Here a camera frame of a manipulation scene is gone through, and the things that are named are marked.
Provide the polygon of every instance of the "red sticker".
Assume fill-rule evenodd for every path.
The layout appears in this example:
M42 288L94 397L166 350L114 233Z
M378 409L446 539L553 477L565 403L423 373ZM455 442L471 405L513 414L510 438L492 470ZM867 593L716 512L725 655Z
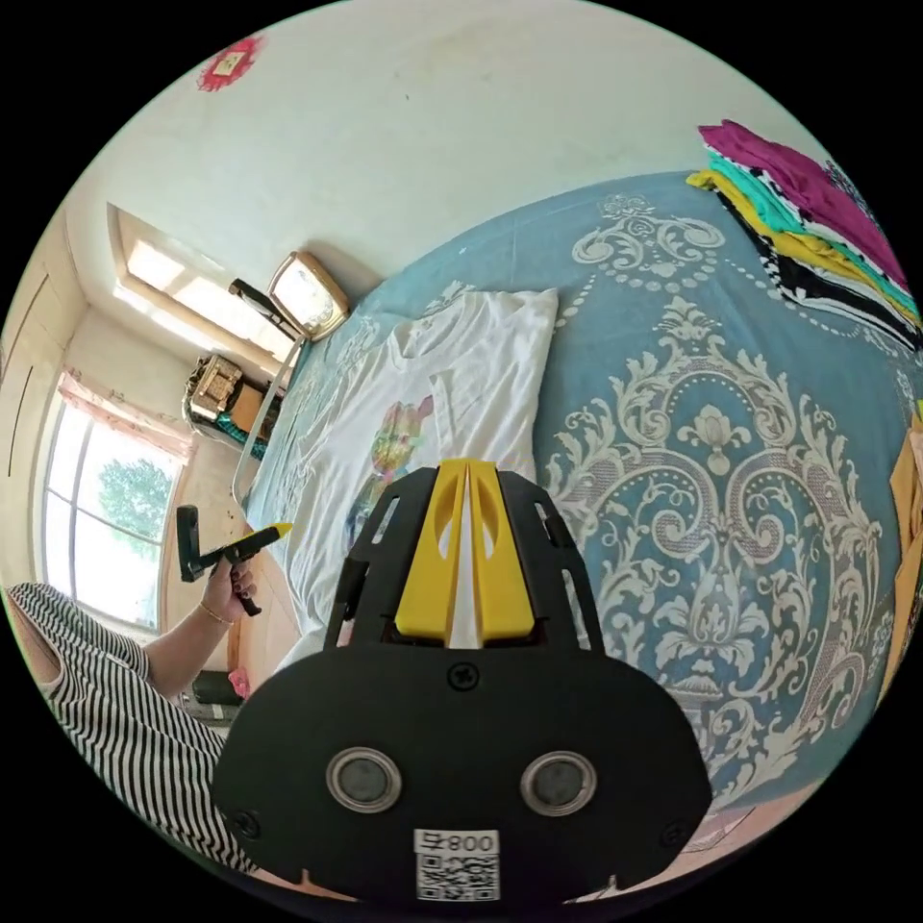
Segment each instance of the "red sticker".
M229 87L253 66L262 46L262 36L251 36L242 38L230 48L225 48L219 55L215 55L199 74L199 89L206 93L214 93Z

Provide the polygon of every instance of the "bed rail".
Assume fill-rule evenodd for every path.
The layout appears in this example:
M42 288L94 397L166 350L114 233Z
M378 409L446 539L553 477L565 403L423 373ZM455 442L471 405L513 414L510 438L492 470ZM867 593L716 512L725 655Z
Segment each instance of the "bed rail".
M298 351L302 346L305 345L306 342L308 342L307 337L298 337L298 339L292 343L291 349L288 351L288 355L286 356L286 360L282 363L279 371L276 372L275 378L273 378L268 390L266 391L266 396L262 399L262 404L260 404L260 412L257 413L257 418L253 421L253 426L250 427L250 435L247 437L247 441L243 446L243 451L240 453L240 461L237 462L237 468L234 472L234 479L231 481L231 496L234 497L234 502L237 503L237 505L242 509L243 498L247 492L241 492L240 490L240 482L243 479L243 468L251 457L253 446L260 434L262 422L266 419L266 415L269 413L269 407L272 404L273 398L276 396L276 392L279 390L279 385L285 377L286 372L288 372L290 369L291 364L295 360L295 357L298 355Z

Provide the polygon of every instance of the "window curtain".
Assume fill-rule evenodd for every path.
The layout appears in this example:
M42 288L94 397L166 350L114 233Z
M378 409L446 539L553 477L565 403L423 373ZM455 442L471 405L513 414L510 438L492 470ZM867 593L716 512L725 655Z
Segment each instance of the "window curtain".
M184 420L140 407L120 391L94 382L79 369L71 366L64 369L58 393L66 404L95 422L154 446L180 464L186 464L192 457L192 430Z

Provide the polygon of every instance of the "yellow fabric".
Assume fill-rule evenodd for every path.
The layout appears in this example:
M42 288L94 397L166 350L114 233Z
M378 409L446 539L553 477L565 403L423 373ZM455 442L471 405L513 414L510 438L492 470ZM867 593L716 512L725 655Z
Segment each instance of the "yellow fabric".
M918 455L920 452L923 452L923 423L914 416L904 448L891 473L891 494L897 508L901 542L901 566L894 578L894 632L879 702L891 685L910 641L911 611L923 564L923 457Z
M904 305L881 290L873 276L866 275L854 262L844 257L825 240L813 235L791 234L788 231L780 233L773 231L767 224L763 224L750 200L723 174L716 170L700 170L688 177L686 182L700 189L717 189L723 193L743 220L761 237L768 237L773 248L784 257L805 262L810 266L820 266L821 269L834 272L839 276L872 286L887 299L888 304L892 305L895 310L914 323L919 323Z

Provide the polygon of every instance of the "teal fabric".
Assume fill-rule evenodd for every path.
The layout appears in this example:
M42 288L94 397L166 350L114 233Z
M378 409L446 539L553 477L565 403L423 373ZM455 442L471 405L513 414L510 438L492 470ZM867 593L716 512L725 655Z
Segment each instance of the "teal fabric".
M757 215L760 216L760 220L763 224L772 228L773 231L780 234L805 233L804 226L797 218L755 176L727 160L727 158L714 154L712 151L709 151L709 166L716 173L720 173L730 180L750 200ZM878 288L885 294L893 298L898 304L903 305L908 311L912 311L917 317L920 316L919 309L909 295L886 279L880 272L877 272L872 266L860 262L849 247L832 240L826 242L834 250L846 257L856 268L861 269L862 272L872 277Z
M246 444L247 434L244 433L239 426L235 425L229 414L220 413L214 422L215 426L217 426L217 428L221 430L222 433L226 433L235 442L239 442L241 445ZM266 440L258 438L256 442L253 443L253 449L251 450L250 454L255 459L262 461L262 457L266 454Z

